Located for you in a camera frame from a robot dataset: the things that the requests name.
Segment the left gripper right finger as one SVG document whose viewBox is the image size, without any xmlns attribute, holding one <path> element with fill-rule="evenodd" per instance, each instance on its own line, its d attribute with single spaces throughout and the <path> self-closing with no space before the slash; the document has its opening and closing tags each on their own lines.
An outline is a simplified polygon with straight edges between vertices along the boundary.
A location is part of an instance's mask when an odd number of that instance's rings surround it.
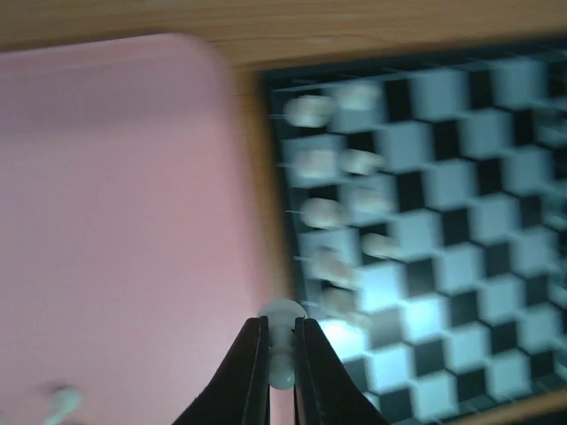
<svg viewBox="0 0 567 425">
<path fill-rule="evenodd" d="M 295 320 L 293 358 L 296 424 L 388 424 L 356 388 L 316 320 Z"/>
</svg>

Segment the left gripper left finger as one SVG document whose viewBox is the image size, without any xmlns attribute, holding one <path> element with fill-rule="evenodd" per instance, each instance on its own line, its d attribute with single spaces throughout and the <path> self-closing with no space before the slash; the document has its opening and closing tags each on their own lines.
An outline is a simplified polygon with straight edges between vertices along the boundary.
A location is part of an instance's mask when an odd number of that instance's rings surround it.
<svg viewBox="0 0 567 425">
<path fill-rule="evenodd" d="M 174 425 L 261 425 L 270 420 L 268 318 L 250 318 L 210 383 Z"/>
</svg>

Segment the white pawn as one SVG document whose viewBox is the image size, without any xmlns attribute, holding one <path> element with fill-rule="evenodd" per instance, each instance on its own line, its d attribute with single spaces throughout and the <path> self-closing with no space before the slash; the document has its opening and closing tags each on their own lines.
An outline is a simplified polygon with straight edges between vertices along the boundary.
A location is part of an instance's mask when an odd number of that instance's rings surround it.
<svg viewBox="0 0 567 425">
<path fill-rule="evenodd" d="M 366 214 L 388 212 L 392 208 L 392 202 L 389 199 L 366 188 L 358 188 L 353 192 L 351 204 L 354 211 Z"/>
<path fill-rule="evenodd" d="M 340 154 L 339 163 L 346 173 L 371 175 L 384 165 L 384 157 L 370 151 L 348 149 Z"/>
<path fill-rule="evenodd" d="M 289 390 L 295 384 L 293 358 L 294 329 L 297 318 L 307 313 L 297 302 L 277 298 L 264 305 L 257 314 L 268 319 L 268 383 L 275 390 Z"/>
<path fill-rule="evenodd" d="M 338 102 L 342 108 L 349 111 L 369 111 L 381 94 L 382 90 L 373 83 L 356 82 L 341 89 Z"/>
<path fill-rule="evenodd" d="M 376 233 L 361 238 L 361 250 L 364 254 L 379 259 L 395 259 L 400 254 L 399 246 L 393 238 Z"/>
</svg>

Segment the white queen piece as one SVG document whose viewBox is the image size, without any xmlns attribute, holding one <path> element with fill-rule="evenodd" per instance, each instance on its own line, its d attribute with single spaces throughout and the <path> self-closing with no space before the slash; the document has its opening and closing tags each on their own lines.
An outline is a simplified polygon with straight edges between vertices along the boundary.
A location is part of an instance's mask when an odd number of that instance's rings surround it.
<svg viewBox="0 0 567 425">
<path fill-rule="evenodd" d="M 310 268 L 314 278 L 345 289 L 354 287 L 354 267 L 342 260 L 335 251 L 317 250 L 310 260 Z"/>
</svg>

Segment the white bishop piece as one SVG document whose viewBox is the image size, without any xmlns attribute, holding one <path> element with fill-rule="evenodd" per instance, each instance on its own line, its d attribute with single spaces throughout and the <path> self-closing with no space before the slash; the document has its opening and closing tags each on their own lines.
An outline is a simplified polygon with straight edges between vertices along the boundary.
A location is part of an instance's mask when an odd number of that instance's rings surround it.
<svg viewBox="0 0 567 425">
<path fill-rule="evenodd" d="M 346 224 L 345 210 L 338 201 L 309 198 L 299 210 L 299 217 L 311 228 L 341 228 Z"/>
</svg>

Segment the white knight piece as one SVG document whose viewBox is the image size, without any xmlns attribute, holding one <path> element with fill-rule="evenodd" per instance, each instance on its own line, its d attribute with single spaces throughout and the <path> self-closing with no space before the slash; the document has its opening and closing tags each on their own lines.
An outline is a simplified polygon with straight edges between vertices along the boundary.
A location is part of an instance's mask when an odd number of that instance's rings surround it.
<svg viewBox="0 0 567 425">
<path fill-rule="evenodd" d="M 330 178 L 337 170 L 337 154 L 329 150 L 300 151 L 295 155 L 292 167 L 300 178 Z"/>
</svg>

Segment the white rook piece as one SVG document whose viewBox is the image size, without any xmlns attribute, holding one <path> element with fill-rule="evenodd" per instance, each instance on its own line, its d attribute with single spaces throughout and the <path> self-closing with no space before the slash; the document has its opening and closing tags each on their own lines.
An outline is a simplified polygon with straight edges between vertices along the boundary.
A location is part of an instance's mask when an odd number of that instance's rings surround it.
<svg viewBox="0 0 567 425">
<path fill-rule="evenodd" d="M 286 121 L 298 128 L 322 128 L 335 111 L 331 97 L 304 95 L 288 101 L 283 108 Z"/>
</svg>

